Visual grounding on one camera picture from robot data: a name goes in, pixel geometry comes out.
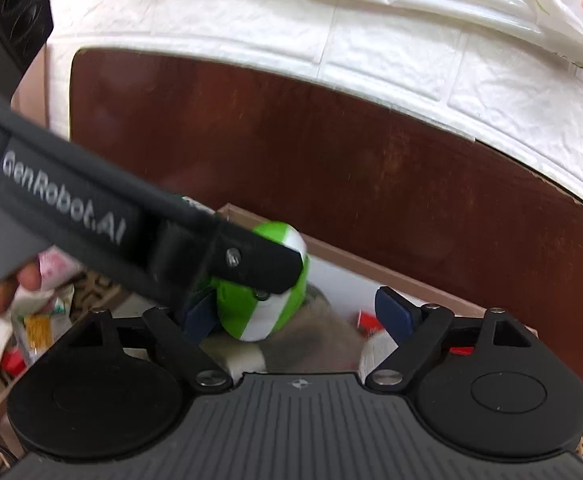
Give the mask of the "green white ball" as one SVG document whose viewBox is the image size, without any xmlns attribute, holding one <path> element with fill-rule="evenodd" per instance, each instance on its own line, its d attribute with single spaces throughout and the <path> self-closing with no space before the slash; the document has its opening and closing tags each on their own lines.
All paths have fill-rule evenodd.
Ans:
<svg viewBox="0 0 583 480">
<path fill-rule="evenodd" d="M 307 245 L 289 224 L 264 222 L 256 226 L 254 232 L 297 250 L 303 268 L 298 282 L 283 295 L 268 295 L 234 283 L 214 281 L 220 324 L 232 337 L 248 342 L 266 339 L 298 311 L 305 300 L 310 266 Z"/>
</svg>

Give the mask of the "brown cardboard storage box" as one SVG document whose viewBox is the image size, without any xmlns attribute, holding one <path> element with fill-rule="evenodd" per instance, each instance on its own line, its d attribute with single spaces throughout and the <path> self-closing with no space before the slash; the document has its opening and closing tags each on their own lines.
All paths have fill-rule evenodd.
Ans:
<svg viewBox="0 0 583 480">
<path fill-rule="evenodd" d="M 26 260 L 34 260 L 39 254 L 45 252 L 49 248 L 49 243 L 44 240 L 39 240 L 31 233 L 23 231 L 14 222 L 13 225 L 6 226 L 10 223 L 5 214 L 0 211 L 0 278 L 6 278 L 9 274 L 11 266 L 18 266 L 18 264 L 27 263 Z M 436 289 L 431 285 L 415 281 L 415 278 L 409 278 L 406 275 L 390 271 L 382 266 L 371 261 L 364 260 L 349 252 L 343 252 L 335 247 L 328 246 L 320 240 L 315 240 L 308 236 L 303 236 L 303 240 L 307 245 L 308 256 L 310 259 L 308 280 L 311 285 L 319 287 L 321 292 L 328 292 L 327 300 L 331 301 L 331 307 L 334 312 L 339 312 L 342 315 L 353 315 L 354 310 L 365 311 L 371 313 L 372 309 L 372 285 L 376 287 L 379 285 L 390 285 L 399 289 L 399 292 L 407 292 L 407 296 L 412 299 L 419 298 L 421 300 L 430 300 L 433 302 L 441 301 L 444 306 L 451 307 L 456 313 L 461 314 L 478 314 L 483 310 L 471 304 L 470 302 L 459 299 L 456 296 Z M 184 308 L 180 314 L 182 320 L 185 320 L 187 315 L 192 314 L 190 318 L 192 321 L 181 321 L 180 323 L 186 326 L 185 332 L 190 335 L 192 340 L 202 340 L 203 335 L 198 333 L 205 333 L 209 323 L 220 323 L 217 315 L 216 296 L 211 297 L 211 307 L 204 311 L 203 307 L 194 307 L 194 296 L 190 297 L 191 307 Z M 241 370 L 256 370 L 256 364 L 259 366 L 258 370 L 265 370 L 266 361 L 264 356 L 261 359 L 256 358 L 256 347 L 262 346 L 262 341 L 241 342 L 237 344 L 240 351 L 232 350 L 236 354 L 236 359 L 241 352 L 245 355 L 245 366 Z M 124 378 L 132 378 L 132 386 L 123 386 L 122 378 L 114 379 L 114 372 L 106 373 L 106 378 L 114 379 L 114 386 L 122 387 L 124 399 L 131 402 L 132 390 L 133 393 L 140 394 L 141 386 L 150 386 L 149 379 L 141 379 L 140 372 L 127 373 Z M 107 391 L 109 396 L 114 395 L 114 386 L 103 386 L 104 391 Z"/>
</svg>

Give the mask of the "dark red headboard panel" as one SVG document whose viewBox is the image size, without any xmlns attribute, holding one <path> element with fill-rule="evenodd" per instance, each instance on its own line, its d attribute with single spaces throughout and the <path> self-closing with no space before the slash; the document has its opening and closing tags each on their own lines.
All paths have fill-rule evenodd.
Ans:
<svg viewBox="0 0 583 480">
<path fill-rule="evenodd" d="M 485 144 L 311 82 L 129 50 L 79 50 L 69 102 L 91 152 L 504 309 L 583 379 L 583 203 Z"/>
</svg>

